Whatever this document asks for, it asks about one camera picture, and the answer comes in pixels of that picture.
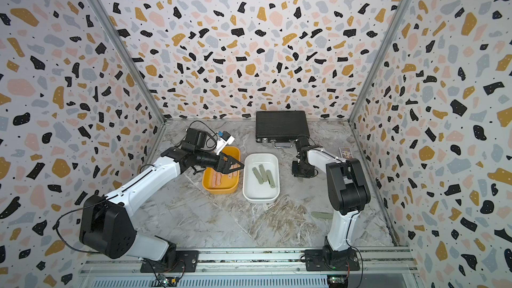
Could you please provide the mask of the long pink sheathed knife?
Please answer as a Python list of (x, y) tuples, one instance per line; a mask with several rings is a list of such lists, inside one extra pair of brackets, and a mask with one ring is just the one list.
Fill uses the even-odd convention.
[(224, 174), (216, 173), (211, 177), (210, 188), (219, 188), (223, 184)]

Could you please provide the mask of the yellow plastic bin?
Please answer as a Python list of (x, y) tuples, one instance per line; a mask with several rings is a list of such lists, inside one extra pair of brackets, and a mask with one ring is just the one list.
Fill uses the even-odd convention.
[(214, 195), (227, 195), (234, 193), (239, 185), (240, 171), (227, 175), (207, 168), (202, 179), (202, 186)]

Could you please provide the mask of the green folding knife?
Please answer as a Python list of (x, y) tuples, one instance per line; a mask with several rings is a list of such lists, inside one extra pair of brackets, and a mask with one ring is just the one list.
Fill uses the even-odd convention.
[(266, 170), (265, 170), (264, 166), (261, 165), (261, 164), (259, 165), (259, 172), (260, 172), (261, 176), (263, 177), (263, 179), (265, 181), (264, 183), (268, 182), (267, 175), (266, 175)]
[(254, 167), (252, 169), (252, 172), (253, 172), (254, 176), (256, 177), (256, 179), (257, 179), (257, 181), (259, 182), (260, 185), (265, 182), (257, 168)]
[(268, 180), (268, 182), (269, 182), (270, 187), (271, 187), (272, 189), (275, 189), (275, 188), (276, 188), (276, 184), (275, 184), (275, 180), (274, 180), (274, 178), (273, 178), (273, 175), (272, 175), (271, 171), (270, 171), (270, 170), (267, 170), (267, 171), (266, 171), (266, 175), (267, 175), (267, 180)]

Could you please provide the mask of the white plastic bin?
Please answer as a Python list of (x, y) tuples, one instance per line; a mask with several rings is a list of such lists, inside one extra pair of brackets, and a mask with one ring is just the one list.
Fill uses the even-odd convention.
[(243, 171), (243, 196), (250, 203), (273, 203), (280, 194), (279, 161), (271, 153), (246, 157)]

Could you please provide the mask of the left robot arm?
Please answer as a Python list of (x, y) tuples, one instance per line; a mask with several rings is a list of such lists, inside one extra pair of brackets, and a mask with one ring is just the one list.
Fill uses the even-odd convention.
[(177, 145), (166, 149), (145, 171), (106, 195), (93, 194), (80, 208), (80, 243), (90, 254), (111, 259), (123, 256), (172, 266), (177, 253), (174, 243), (157, 236), (138, 233), (132, 217), (158, 190), (188, 169), (200, 173), (208, 168), (229, 175), (244, 168), (236, 158), (224, 153), (234, 141), (226, 131), (215, 132), (188, 127)]

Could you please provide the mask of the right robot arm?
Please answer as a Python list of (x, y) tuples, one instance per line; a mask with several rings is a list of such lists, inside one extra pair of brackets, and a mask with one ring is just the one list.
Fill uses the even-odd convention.
[(310, 138), (295, 140), (297, 159), (292, 163), (294, 177), (309, 179), (320, 171), (327, 177), (329, 202), (334, 210), (331, 229), (322, 249), (307, 249), (304, 262), (308, 271), (358, 271), (363, 258), (351, 243), (353, 228), (360, 213), (371, 201), (363, 168), (358, 159), (344, 159), (328, 153)]

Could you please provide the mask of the playing card box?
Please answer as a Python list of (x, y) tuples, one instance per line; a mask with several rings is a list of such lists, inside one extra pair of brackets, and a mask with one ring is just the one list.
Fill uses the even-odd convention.
[(350, 147), (340, 147), (339, 148), (340, 156), (344, 159), (353, 158), (353, 154)]

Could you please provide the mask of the black ribbed briefcase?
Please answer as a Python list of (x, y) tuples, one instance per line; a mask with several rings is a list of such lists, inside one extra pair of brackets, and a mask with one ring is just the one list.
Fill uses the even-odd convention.
[(310, 136), (304, 111), (258, 111), (255, 124), (257, 143), (291, 143)]

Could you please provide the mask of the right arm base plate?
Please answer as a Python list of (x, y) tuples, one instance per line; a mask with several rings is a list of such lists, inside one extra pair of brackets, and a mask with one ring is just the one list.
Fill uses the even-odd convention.
[(361, 269), (356, 250), (332, 251), (330, 247), (323, 249), (307, 249), (304, 251), (303, 262), (307, 271), (358, 271)]

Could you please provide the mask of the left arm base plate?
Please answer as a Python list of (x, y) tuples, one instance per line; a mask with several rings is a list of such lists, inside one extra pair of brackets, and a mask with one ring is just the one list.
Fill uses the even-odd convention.
[(199, 261), (197, 250), (176, 250), (172, 249), (160, 261), (143, 260), (141, 273), (169, 273), (185, 272), (194, 273)]

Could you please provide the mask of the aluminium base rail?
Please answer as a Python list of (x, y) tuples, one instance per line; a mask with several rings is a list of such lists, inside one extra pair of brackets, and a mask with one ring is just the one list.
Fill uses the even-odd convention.
[(360, 268), (308, 271), (304, 248), (206, 248), (164, 273), (172, 287), (422, 287), (406, 247), (360, 247)]

